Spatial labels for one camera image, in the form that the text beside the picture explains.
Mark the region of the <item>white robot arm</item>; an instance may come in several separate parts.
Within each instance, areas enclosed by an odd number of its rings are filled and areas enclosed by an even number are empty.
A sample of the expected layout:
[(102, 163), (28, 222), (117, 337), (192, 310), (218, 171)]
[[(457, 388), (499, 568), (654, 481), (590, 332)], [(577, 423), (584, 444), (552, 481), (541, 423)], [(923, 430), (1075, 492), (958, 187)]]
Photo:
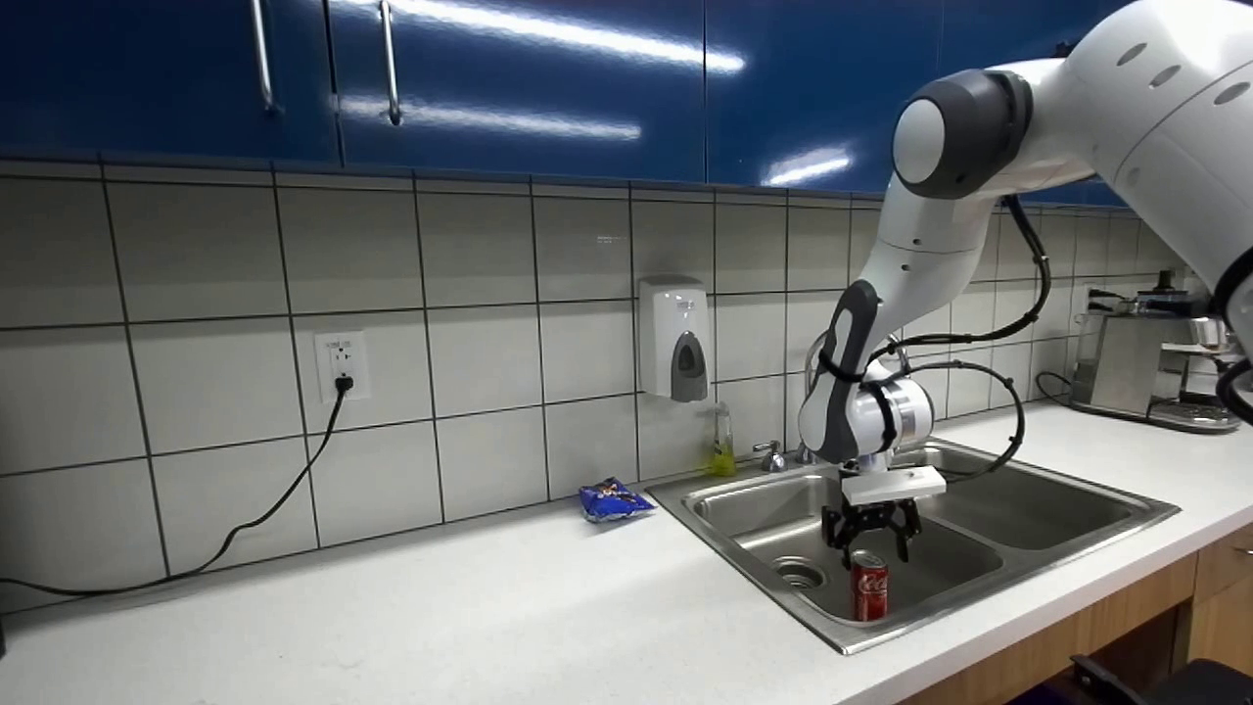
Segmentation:
[(934, 401), (898, 359), (914, 320), (971, 284), (990, 217), (1106, 182), (1212, 289), (1253, 350), (1253, 8), (1127, 0), (1069, 55), (954, 69), (898, 118), (879, 243), (812, 350), (804, 444), (830, 462), (824, 541), (907, 538), (944, 491), (898, 449)]

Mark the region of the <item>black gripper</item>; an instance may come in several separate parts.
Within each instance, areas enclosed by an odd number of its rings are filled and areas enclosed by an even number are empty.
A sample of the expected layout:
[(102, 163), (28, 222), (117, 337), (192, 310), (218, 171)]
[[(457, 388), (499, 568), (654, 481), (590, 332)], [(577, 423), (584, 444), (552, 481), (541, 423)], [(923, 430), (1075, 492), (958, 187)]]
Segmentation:
[(914, 560), (914, 538), (919, 534), (919, 519), (914, 502), (879, 502), (879, 504), (849, 504), (824, 515), (824, 541), (840, 553), (844, 564), (853, 564), (853, 538), (871, 528), (889, 528), (898, 560)]

